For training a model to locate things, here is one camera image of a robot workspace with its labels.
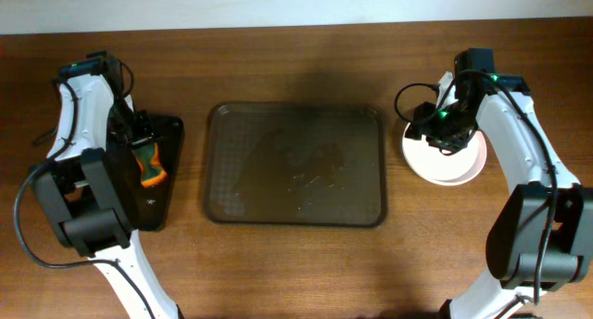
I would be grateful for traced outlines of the orange and green sponge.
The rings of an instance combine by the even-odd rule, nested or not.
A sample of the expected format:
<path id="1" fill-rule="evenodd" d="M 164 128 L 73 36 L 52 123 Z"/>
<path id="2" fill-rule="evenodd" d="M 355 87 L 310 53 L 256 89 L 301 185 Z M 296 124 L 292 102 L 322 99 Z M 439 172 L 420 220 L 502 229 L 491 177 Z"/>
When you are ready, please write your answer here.
<path id="1" fill-rule="evenodd" d="M 138 147 L 132 153 L 140 168 L 142 187 L 149 188 L 160 185 L 168 178 L 168 173 L 160 161 L 157 143 Z"/>

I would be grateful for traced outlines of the white plate with sauce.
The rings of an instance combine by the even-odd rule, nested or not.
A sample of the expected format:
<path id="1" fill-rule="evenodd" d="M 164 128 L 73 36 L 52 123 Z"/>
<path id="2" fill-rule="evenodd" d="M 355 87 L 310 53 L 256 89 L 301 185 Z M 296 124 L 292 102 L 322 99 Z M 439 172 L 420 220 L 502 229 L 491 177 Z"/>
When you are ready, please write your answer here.
<path id="1" fill-rule="evenodd" d="M 446 156 L 437 148 L 430 147 L 423 135 L 420 140 L 401 138 L 404 160 L 409 167 L 424 180 L 442 186 L 466 184 L 474 179 L 484 168 L 487 158 L 486 140 L 478 131 L 468 146 L 460 152 Z"/>

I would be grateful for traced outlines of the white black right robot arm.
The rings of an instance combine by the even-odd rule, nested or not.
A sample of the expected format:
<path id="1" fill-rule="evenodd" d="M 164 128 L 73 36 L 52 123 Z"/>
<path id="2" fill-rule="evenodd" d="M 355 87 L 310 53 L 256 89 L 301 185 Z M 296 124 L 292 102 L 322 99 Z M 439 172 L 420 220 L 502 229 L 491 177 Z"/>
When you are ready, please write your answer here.
<path id="1" fill-rule="evenodd" d="M 439 316 L 510 318 L 582 281 L 592 260 L 592 191 L 553 149 L 525 79 L 497 72 L 490 49 L 470 48 L 432 88 L 435 102 L 406 120 L 408 165 L 431 183 L 462 185 L 493 149 L 510 192 L 487 235 L 485 270 Z"/>

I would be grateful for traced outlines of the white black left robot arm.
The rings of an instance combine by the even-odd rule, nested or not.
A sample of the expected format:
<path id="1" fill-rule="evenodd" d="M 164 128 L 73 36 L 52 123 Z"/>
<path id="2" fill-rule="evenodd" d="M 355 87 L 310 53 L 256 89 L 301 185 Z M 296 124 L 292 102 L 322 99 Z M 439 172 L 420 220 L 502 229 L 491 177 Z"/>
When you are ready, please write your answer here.
<path id="1" fill-rule="evenodd" d="M 167 220 L 183 121 L 136 108 L 133 84 L 132 70 L 107 51 L 60 68 L 54 143 L 25 184 L 58 242 L 106 278 L 131 318 L 180 318 L 140 235 Z"/>

